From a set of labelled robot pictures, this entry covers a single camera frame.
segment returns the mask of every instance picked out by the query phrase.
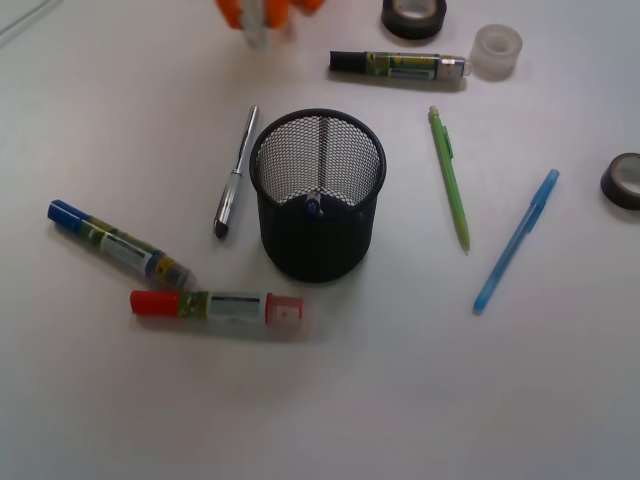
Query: clear tape roll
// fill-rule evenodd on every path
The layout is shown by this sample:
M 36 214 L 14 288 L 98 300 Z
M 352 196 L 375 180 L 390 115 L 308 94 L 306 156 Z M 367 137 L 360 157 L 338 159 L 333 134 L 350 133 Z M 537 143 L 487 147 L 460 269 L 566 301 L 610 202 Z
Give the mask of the clear tape roll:
M 476 34 L 471 63 L 477 73 L 504 79 L 513 72 L 522 50 L 522 37 L 506 25 L 487 25 Z

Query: pen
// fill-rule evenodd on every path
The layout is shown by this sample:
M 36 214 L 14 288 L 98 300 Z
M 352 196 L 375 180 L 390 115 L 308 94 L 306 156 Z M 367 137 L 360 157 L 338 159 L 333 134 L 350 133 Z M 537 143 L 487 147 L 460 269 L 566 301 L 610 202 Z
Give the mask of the pen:
M 489 302 L 489 299 L 491 298 L 491 295 L 493 295 L 493 291 L 496 289 L 498 282 L 502 278 L 504 271 L 509 266 L 509 262 L 511 262 L 513 255 L 516 253 L 516 250 L 518 250 L 520 243 L 522 243 L 522 239 L 525 235 L 531 233 L 531 230 L 533 230 L 542 210 L 544 210 L 549 194 L 551 193 L 551 190 L 553 190 L 559 175 L 560 173 L 557 170 L 551 170 L 545 181 L 542 183 L 542 186 L 533 197 L 527 213 L 520 222 L 520 225 L 518 225 L 518 228 L 511 237 L 511 240 L 509 240 L 507 248 L 502 252 L 502 256 L 493 268 L 491 275 L 489 275 L 487 283 L 484 284 L 484 287 L 482 287 L 482 290 L 480 291 L 480 295 L 478 295 L 478 298 L 476 298 L 476 301 L 473 304 L 473 312 L 476 315 L 482 314 Z
M 218 211 L 216 212 L 216 219 L 213 222 L 213 231 L 218 238 L 224 238 L 229 231 L 229 220 L 231 217 L 231 209 L 233 208 L 233 200 L 235 199 L 236 192 L 238 191 L 238 185 L 242 179 L 242 159 L 244 158 L 244 152 L 247 149 L 251 134 L 256 126 L 258 119 L 258 107 L 254 105 L 249 112 L 249 119 L 247 125 L 244 127 L 244 135 L 242 142 L 240 143 L 240 151 L 238 152 L 238 162 L 236 168 L 231 171 L 227 185 L 224 187 L 220 204 L 218 205 Z
M 442 176 L 444 177 L 444 185 L 447 188 L 447 196 L 451 205 L 451 213 L 453 214 L 453 222 L 456 226 L 456 232 L 460 239 L 460 245 L 465 252 L 471 248 L 469 240 L 469 227 L 467 227 L 467 219 L 464 216 L 464 208 L 462 208 L 462 200 L 458 191 L 456 175 L 453 173 L 453 149 L 451 148 L 451 140 L 447 127 L 442 125 L 440 121 L 440 113 L 436 107 L 429 109 L 429 121 L 431 122 L 431 131 L 433 132 L 433 140 L 436 142 L 436 150 L 440 159 L 440 167 L 442 168 Z

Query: marker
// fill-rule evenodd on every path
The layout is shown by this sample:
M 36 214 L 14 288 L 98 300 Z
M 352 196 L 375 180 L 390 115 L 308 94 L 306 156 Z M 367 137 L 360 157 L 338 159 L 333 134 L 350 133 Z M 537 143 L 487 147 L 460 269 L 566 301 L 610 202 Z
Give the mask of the marker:
M 131 311 L 136 315 L 191 319 L 197 323 L 267 325 L 299 327 L 302 325 L 303 300 L 253 293 L 218 292 L 131 292 Z
M 504 271 L 509 266 L 513 255 L 522 243 L 522 240 L 533 230 L 538 218 L 540 218 L 542 210 L 544 210 L 544 207 L 547 204 L 549 194 L 551 193 L 551 190 L 553 190 L 559 176 L 560 173 L 557 170 L 551 170 L 545 181 L 542 183 L 542 186 L 540 186 L 538 192 L 533 197 L 527 213 L 525 213 L 520 225 L 518 225 L 518 228 L 511 237 L 511 240 L 509 240 L 509 244 L 504 249 L 504 252 L 502 252 L 498 263 L 496 263 L 491 275 L 489 275 L 487 283 L 484 284 L 482 291 L 480 291 L 480 295 L 478 295 L 478 298 L 473 304 L 473 313 L 476 315 L 482 314 L 489 302 L 489 299 L 491 298 L 491 295 L 493 295 L 493 291 L 498 286 L 498 282 L 502 278 Z
M 329 70 L 425 82 L 455 82 L 471 74 L 471 62 L 464 57 L 429 53 L 331 52 Z
M 104 256 L 169 288 L 183 289 L 191 272 L 162 250 L 87 215 L 62 200 L 49 205 L 47 217 L 93 245 Z

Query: black electrical tape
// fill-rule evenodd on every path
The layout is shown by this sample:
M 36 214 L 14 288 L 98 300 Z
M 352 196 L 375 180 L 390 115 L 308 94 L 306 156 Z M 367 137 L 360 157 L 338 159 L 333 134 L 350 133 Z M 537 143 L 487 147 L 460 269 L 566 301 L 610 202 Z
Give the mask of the black electrical tape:
M 435 13 L 426 18 L 413 18 L 398 12 L 394 7 L 395 1 L 384 0 L 382 4 L 382 23 L 394 35 L 408 40 L 421 40 L 442 30 L 447 13 L 446 0 L 435 0 Z
M 623 153 L 617 156 L 611 162 L 607 171 L 604 172 L 600 180 L 600 187 L 607 198 L 619 207 L 627 210 L 640 210 L 640 194 L 625 188 L 618 176 L 620 162 L 625 159 L 632 159 L 636 162 L 640 171 L 640 155 L 637 153 Z

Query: pen clip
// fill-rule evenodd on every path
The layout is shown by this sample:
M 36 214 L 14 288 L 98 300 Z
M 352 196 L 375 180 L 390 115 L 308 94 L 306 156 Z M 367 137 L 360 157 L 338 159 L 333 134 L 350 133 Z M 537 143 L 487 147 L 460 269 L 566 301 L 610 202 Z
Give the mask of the pen clip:
M 449 130 L 447 127 L 443 126 L 442 130 L 444 131 L 444 140 L 447 145 L 447 150 L 449 151 L 449 160 L 453 160 L 453 147 L 451 146 L 451 140 L 449 139 Z
M 544 210 L 544 206 L 536 205 L 534 208 L 533 215 L 531 216 L 531 220 L 529 220 L 529 225 L 527 225 L 527 233 L 531 233 L 533 227 L 535 227 L 536 222 L 540 218 L 540 214 L 542 210 Z

